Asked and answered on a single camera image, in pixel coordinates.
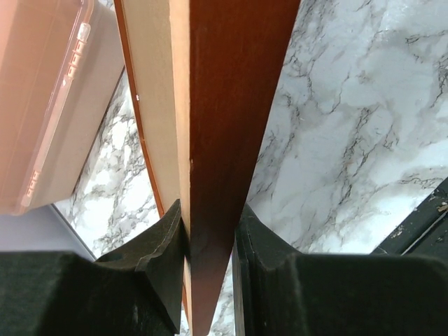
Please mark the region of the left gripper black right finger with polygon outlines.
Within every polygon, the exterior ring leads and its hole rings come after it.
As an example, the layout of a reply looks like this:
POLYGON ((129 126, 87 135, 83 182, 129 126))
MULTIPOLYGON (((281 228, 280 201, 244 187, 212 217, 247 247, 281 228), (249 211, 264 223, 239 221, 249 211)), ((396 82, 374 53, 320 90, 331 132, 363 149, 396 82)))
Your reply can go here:
POLYGON ((232 252, 238 335, 446 335, 447 264, 304 254, 245 206, 232 252))

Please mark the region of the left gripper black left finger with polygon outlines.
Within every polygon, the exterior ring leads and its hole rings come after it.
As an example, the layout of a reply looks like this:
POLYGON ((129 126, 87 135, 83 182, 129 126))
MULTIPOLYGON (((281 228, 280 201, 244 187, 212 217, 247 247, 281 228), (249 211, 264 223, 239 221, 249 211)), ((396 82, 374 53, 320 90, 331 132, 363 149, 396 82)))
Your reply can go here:
POLYGON ((184 230, 175 202, 150 228, 91 262, 66 251, 1 254, 2 335, 176 335, 184 230))

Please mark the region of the brown cardboard backing board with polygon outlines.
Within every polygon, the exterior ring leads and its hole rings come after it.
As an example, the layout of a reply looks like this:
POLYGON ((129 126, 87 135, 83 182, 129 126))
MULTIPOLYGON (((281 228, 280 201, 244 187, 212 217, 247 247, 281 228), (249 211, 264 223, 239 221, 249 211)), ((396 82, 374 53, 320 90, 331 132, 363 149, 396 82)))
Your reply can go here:
POLYGON ((188 224, 189 1, 119 1, 129 87, 160 215, 177 200, 188 224))

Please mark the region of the orange wooden picture frame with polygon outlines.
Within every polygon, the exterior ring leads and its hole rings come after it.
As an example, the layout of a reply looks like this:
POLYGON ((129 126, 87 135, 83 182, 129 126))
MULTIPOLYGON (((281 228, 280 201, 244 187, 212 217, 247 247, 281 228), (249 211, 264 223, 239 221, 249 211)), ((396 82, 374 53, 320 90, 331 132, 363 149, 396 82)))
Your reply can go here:
POLYGON ((300 4, 189 3, 190 221, 183 221, 183 301, 191 333, 207 335, 300 4))

